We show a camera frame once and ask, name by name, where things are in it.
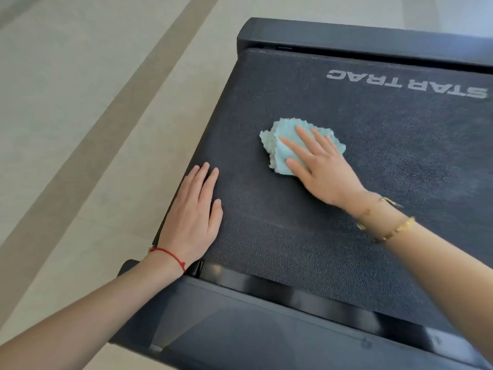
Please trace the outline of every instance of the treadmill belt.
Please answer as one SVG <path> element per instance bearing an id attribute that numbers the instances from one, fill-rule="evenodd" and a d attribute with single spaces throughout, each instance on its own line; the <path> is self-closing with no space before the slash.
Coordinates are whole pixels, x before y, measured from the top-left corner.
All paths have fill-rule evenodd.
<path id="1" fill-rule="evenodd" d="M 294 177 L 268 168 L 259 133 L 291 117 L 333 129 L 366 188 L 493 266 L 493 104 L 491 97 L 478 98 L 478 88 L 490 91 L 493 78 L 244 51 L 190 164 L 209 161 L 220 170 L 214 195 L 222 199 L 224 219 L 204 259 L 455 332 L 399 262 L 373 245 L 352 218 L 312 197 Z"/>

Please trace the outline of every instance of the forearm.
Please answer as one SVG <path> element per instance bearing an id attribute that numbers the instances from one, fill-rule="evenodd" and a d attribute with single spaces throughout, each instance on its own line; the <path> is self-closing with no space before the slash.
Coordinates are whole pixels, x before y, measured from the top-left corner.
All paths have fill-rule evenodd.
<path id="1" fill-rule="evenodd" d="M 137 310 L 181 274 L 175 260 L 154 252 L 132 270 L 3 344 L 0 368 L 83 368 Z"/>
<path id="2" fill-rule="evenodd" d="M 365 194 L 350 211 L 371 207 L 363 224 L 381 238 L 408 217 L 378 195 Z M 493 270 L 425 227 L 414 223 L 385 242 L 438 307 L 489 360 L 493 360 Z"/>

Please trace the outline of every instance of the teal cloth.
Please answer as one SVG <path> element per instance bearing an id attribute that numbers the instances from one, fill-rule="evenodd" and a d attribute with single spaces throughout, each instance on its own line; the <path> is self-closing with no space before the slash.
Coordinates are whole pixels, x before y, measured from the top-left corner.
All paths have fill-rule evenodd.
<path id="1" fill-rule="evenodd" d="M 303 164 L 298 156 L 279 140 L 279 136 L 284 136 L 286 139 L 289 139 L 292 142 L 306 148 L 305 143 L 296 133 L 296 126 L 303 127 L 311 137 L 314 136 L 310 132 L 310 129 L 315 128 L 322 135 L 329 136 L 339 152 L 344 153 L 346 150 L 346 146 L 339 142 L 339 140 L 334 136 L 334 131 L 329 128 L 315 127 L 313 124 L 298 118 L 281 118 L 279 121 L 274 122 L 270 131 L 266 130 L 260 133 L 262 144 L 270 155 L 271 162 L 269 167 L 278 174 L 293 175 L 289 167 L 286 166 L 286 160 L 288 158 L 294 158 Z"/>

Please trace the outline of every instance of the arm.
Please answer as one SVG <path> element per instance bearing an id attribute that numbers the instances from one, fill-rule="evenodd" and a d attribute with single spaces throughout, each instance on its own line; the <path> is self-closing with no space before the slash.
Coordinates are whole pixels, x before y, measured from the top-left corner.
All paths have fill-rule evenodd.
<path id="1" fill-rule="evenodd" d="M 330 138 L 296 130 L 308 150 L 282 141 L 305 163 L 286 161 L 306 189 L 327 204 L 346 210 L 376 238 L 395 230 L 409 217 L 364 189 Z M 370 214 L 363 215 L 370 209 Z M 386 247 L 404 264 L 449 320 L 493 361 L 493 270 L 425 227 L 411 223 L 394 233 Z"/>
<path id="2" fill-rule="evenodd" d="M 209 215 L 219 171 L 214 169 L 204 183 L 207 171 L 206 163 L 185 177 L 159 239 L 159 247 L 186 267 L 204 255 L 221 224 L 219 200 Z M 132 270 L 3 344 L 0 368 L 82 369 L 137 310 L 182 273 L 170 255 L 152 252 Z"/>

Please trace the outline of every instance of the person's left arm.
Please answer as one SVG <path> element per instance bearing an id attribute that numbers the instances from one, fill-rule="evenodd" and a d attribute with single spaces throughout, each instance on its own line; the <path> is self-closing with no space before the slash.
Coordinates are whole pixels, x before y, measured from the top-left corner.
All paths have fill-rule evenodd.
<path id="1" fill-rule="evenodd" d="M 200 259 L 217 236 L 221 202 L 212 205 L 219 171 L 204 183 L 208 164 L 183 180 L 161 231 L 159 247 L 185 267 Z M 152 252 L 127 273 L 0 346 L 0 368 L 82 369 L 132 315 L 183 274 L 164 252 Z"/>

